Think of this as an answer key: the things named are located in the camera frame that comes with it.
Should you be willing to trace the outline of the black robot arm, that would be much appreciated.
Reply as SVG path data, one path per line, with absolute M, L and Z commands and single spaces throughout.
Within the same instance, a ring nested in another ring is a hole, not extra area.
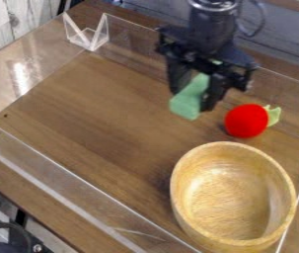
M 208 112 L 232 88 L 241 91 L 249 88 L 258 65 L 236 45 L 240 0 L 188 0 L 188 3 L 189 25 L 165 25 L 157 29 L 155 51 L 165 56 L 174 95 L 190 85 L 194 71 L 209 78 L 197 98 L 201 112 Z

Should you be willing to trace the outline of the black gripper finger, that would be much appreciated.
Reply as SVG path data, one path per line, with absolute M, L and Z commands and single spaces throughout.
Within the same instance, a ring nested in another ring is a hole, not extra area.
M 220 101 L 224 100 L 229 90 L 228 78 L 222 74 L 210 76 L 209 87 L 202 95 L 201 111 L 210 112 L 214 110 Z
M 176 59 L 168 61 L 168 80 L 173 94 L 178 94 L 192 80 L 192 68 Z

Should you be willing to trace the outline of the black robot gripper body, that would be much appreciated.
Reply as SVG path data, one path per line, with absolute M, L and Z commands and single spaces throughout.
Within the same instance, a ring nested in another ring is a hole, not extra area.
M 246 90 L 257 63 L 236 45 L 237 31 L 249 37 L 240 22 L 240 3 L 190 3 L 189 24 L 157 29 L 157 52 L 186 64 L 192 70 L 222 74 L 229 87 Z

